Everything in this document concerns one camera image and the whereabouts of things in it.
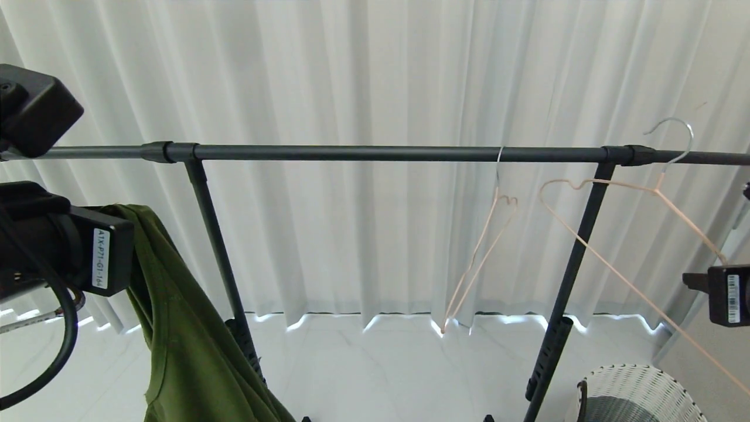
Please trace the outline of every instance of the wire hanger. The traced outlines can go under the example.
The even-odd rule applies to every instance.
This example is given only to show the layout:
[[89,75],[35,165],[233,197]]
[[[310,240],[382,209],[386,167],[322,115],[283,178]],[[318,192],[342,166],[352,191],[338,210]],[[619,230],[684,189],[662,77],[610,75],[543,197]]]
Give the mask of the wire hanger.
[[654,304],[654,302],[652,302],[643,292],[641,292],[640,290],[638,290],[638,288],[636,288],[635,285],[633,285],[632,282],[630,282],[625,276],[623,276],[622,273],[620,273],[619,271],[617,271],[617,269],[612,264],[610,264],[606,259],[604,259],[594,248],[592,248],[589,245],[588,242],[586,242],[580,236],[578,236],[578,233],[576,233],[576,231],[573,230],[573,228],[568,223],[566,223],[563,220],[563,218],[560,217],[560,215],[558,215],[557,213],[555,213],[555,211],[552,209],[552,207],[549,206],[549,204],[547,204],[545,202],[545,199],[544,199],[544,195],[543,195],[544,189],[548,185],[550,185],[550,184],[559,183],[559,182],[566,182],[566,183],[568,183],[568,185],[570,185],[570,187],[572,187],[575,190],[580,190],[586,184],[588,184],[588,183],[594,183],[595,182],[595,183],[606,183],[608,185],[625,186],[626,188],[632,188],[632,189],[637,189],[637,190],[640,190],[640,191],[650,192],[650,193],[656,195],[657,197],[659,197],[669,207],[669,209],[671,209],[675,214],[677,214],[677,216],[680,217],[680,219],[682,219],[685,223],[687,223],[687,225],[700,237],[700,239],[703,241],[703,243],[706,244],[706,246],[708,246],[714,254],[716,254],[716,256],[718,257],[718,259],[721,261],[722,265],[728,265],[727,257],[725,257],[724,254],[722,254],[722,252],[719,250],[719,248],[717,248],[716,245],[714,245],[713,242],[711,242],[711,240],[709,240],[708,237],[706,237],[706,235],[703,233],[703,231],[701,231],[700,228],[698,228],[695,225],[695,223],[693,223],[692,221],[690,221],[690,219],[682,211],[680,211],[672,203],[672,201],[670,201],[669,199],[667,199],[667,197],[665,197],[664,194],[662,194],[662,192],[659,191],[659,188],[662,186],[662,182],[664,181],[664,177],[665,177],[665,174],[667,173],[667,169],[669,168],[669,166],[671,164],[673,164],[675,161],[679,161],[680,159],[682,159],[686,155],[688,155],[688,153],[690,152],[690,149],[692,148],[693,140],[695,138],[695,135],[693,134],[693,128],[690,126],[690,124],[688,124],[684,120],[678,119],[676,117],[668,117],[666,119],[663,119],[659,123],[656,123],[656,125],[650,131],[644,132],[643,134],[647,135],[647,134],[653,133],[654,130],[656,130],[662,123],[664,123],[664,122],[666,122],[668,120],[673,120],[675,122],[680,122],[685,127],[687,127],[688,131],[690,132],[690,140],[688,142],[688,147],[685,150],[685,152],[683,152],[682,154],[680,154],[677,157],[673,158],[667,164],[664,165],[664,168],[661,170],[661,174],[659,175],[658,181],[656,182],[656,187],[655,188],[646,188],[646,187],[639,186],[639,185],[632,185],[630,183],[615,182],[613,180],[603,180],[603,179],[584,179],[583,182],[581,182],[580,185],[575,186],[575,185],[573,185],[573,182],[571,182],[569,179],[554,179],[554,180],[550,180],[550,181],[546,182],[539,189],[539,200],[544,205],[544,207],[546,207],[547,210],[552,214],[552,216],[555,219],[557,219],[557,221],[559,221],[560,223],[562,223],[562,225],[565,226],[565,228],[569,232],[571,232],[576,237],[576,239],[578,239],[579,242],[581,242],[584,246],[586,246],[586,249],[588,249],[589,251],[591,251],[604,265],[607,266],[607,268],[610,269],[610,271],[612,271],[612,273],[614,273],[631,290],[633,290],[633,292],[635,292],[641,299],[643,299],[654,311],[656,311],[656,313],[659,314],[659,316],[661,316],[667,323],[669,323],[669,325],[671,325],[678,333],[680,333],[683,337],[685,337],[685,339],[688,340],[688,342],[690,342],[690,344],[692,344],[703,356],[705,356],[706,358],[708,358],[708,360],[710,360],[711,363],[713,363],[720,371],[722,371],[737,387],[740,388],[740,390],[742,390],[745,394],[747,394],[748,396],[750,396],[750,388],[748,388],[746,385],[744,385],[739,379],[737,379],[737,377],[735,377],[731,372],[729,372],[729,370],[727,370],[726,368],[724,368],[724,366],[721,365],[716,360],[715,357],[713,357],[708,351],[706,351],[706,349],[704,349],[703,347],[701,347],[701,345],[699,345],[698,342],[696,342],[692,337],[690,337],[690,335],[688,335],[687,332],[685,332],[685,330],[682,329],[676,322],[674,322],[671,318],[669,318],[667,316],[667,314],[664,313],[656,304]]
[[[497,244],[497,241],[500,240],[500,237],[506,231],[505,229],[508,227],[511,220],[515,216],[516,211],[518,211],[518,198],[509,197],[508,195],[498,196],[500,192],[500,157],[503,155],[503,148],[505,147],[500,146],[500,151],[497,153],[497,162],[495,164],[495,189],[494,189],[494,195],[492,199],[492,206],[490,207],[490,212],[487,215],[487,221],[484,222],[484,229],[481,231],[479,240],[477,240],[476,246],[474,247],[474,252],[471,255],[471,261],[469,262],[469,267],[466,269],[466,271],[463,272],[460,280],[458,280],[456,289],[453,291],[453,297],[451,297],[451,301],[448,304],[448,307],[445,309],[446,314],[445,314],[444,319],[442,320],[442,324],[440,325],[441,334],[446,333],[448,321],[452,320],[453,318],[456,318],[456,315],[458,314],[458,311],[461,309],[461,305],[464,304],[464,301],[467,298],[469,291],[471,290],[471,287],[474,286],[474,282],[476,281],[476,278],[479,275],[479,271],[485,265],[485,261],[487,260],[487,258],[489,258],[490,252],[492,252],[492,249]],[[471,270],[471,267],[474,265],[474,260],[476,259],[476,253],[479,250],[479,246],[482,244],[482,240],[485,238],[485,234],[487,234],[487,229],[490,226],[490,220],[492,219],[492,215],[495,212],[495,206],[497,205],[497,201],[501,199],[505,199],[505,202],[507,205],[513,204],[513,212],[508,217],[508,220],[505,222],[505,224],[502,226],[502,229],[500,229],[500,232],[497,234],[497,237],[495,237],[495,240],[492,242],[489,249],[487,249],[487,253],[484,254],[484,258],[482,258],[482,260],[479,262],[479,266],[476,268],[476,271],[474,272],[474,276],[471,278],[468,286],[466,287],[466,290],[463,292],[463,296],[461,296],[461,299],[458,301],[458,304],[456,305],[456,309],[454,309],[453,313],[451,313],[451,307],[453,306],[453,302],[456,300],[458,291],[461,289],[461,286],[464,283],[464,279],[466,278],[467,274]]]

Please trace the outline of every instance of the laundry basket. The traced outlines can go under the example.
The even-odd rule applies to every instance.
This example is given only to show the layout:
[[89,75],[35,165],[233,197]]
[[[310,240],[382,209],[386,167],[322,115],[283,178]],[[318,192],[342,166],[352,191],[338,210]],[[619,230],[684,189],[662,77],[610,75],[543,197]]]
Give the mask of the laundry basket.
[[578,384],[565,422],[707,422],[687,390],[647,365],[610,365]]

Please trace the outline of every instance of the hanger hook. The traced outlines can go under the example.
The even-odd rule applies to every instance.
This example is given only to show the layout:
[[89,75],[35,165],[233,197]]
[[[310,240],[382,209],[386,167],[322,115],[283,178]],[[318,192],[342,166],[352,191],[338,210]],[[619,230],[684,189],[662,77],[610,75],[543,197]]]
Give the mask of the hanger hook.
[[654,127],[651,128],[650,131],[644,132],[643,134],[644,135],[648,135],[648,134],[653,133],[656,130],[656,128],[658,128],[660,125],[662,125],[662,123],[664,123],[664,122],[666,122],[668,120],[673,120],[675,122],[682,123],[688,129],[688,132],[690,132],[690,141],[688,141],[688,149],[686,149],[685,152],[683,152],[682,154],[678,155],[675,158],[672,158],[670,161],[667,161],[667,164],[664,164],[664,168],[661,169],[662,173],[667,173],[667,167],[669,167],[669,164],[672,164],[675,161],[679,161],[679,160],[682,160],[683,158],[685,158],[685,156],[688,155],[688,152],[690,152],[690,150],[693,148],[693,140],[695,140],[695,134],[693,133],[693,127],[690,126],[690,123],[687,123],[685,120],[678,119],[676,117],[667,117],[666,119],[662,119],[659,123],[656,123],[656,125],[654,125]]
[[497,153],[497,161],[495,162],[495,186],[500,186],[500,157],[503,155],[503,148],[505,145],[500,146],[500,151]]

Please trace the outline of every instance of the white marble floor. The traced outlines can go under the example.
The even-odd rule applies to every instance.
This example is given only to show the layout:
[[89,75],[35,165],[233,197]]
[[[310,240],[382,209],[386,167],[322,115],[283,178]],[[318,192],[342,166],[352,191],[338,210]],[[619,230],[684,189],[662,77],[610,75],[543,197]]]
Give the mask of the white marble floor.
[[[545,325],[541,317],[477,316],[471,331],[452,326],[441,338],[426,315],[381,315],[365,332],[358,315],[307,315],[293,329],[281,315],[249,321],[269,387],[313,422],[521,421]],[[1,393],[44,370],[61,337],[59,322],[0,337]],[[86,324],[61,375],[0,420],[142,420],[150,370],[142,337]],[[563,420],[587,371],[649,363],[665,337],[639,318],[596,317],[584,332],[574,328],[538,420]]]

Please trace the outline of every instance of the curtain fold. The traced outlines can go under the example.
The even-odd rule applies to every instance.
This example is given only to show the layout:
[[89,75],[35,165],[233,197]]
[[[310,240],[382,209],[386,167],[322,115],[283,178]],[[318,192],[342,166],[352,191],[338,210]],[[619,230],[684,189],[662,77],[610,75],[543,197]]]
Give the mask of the curtain fold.
[[[748,152],[746,2],[57,2],[0,0],[0,61],[52,74],[85,108],[58,145],[157,140],[270,145],[604,146]],[[594,164],[206,162],[248,311],[430,312],[442,320],[492,200],[495,172],[519,212],[459,314],[548,315],[573,238],[539,203],[549,179]],[[660,165],[615,178],[653,184]],[[674,165],[662,191],[720,243],[741,201],[736,168]],[[144,203],[230,317],[180,164],[25,161],[77,205]],[[547,201],[573,225],[587,192]],[[510,209],[499,205],[494,238]],[[708,258],[659,200],[611,187],[591,239],[680,319],[680,274]],[[480,256],[487,245],[480,249]],[[3,307],[54,306],[43,291]],[[99,324],[136,324],[127,298],[87,305]],[[568,311],[658,316],[587,255]]]

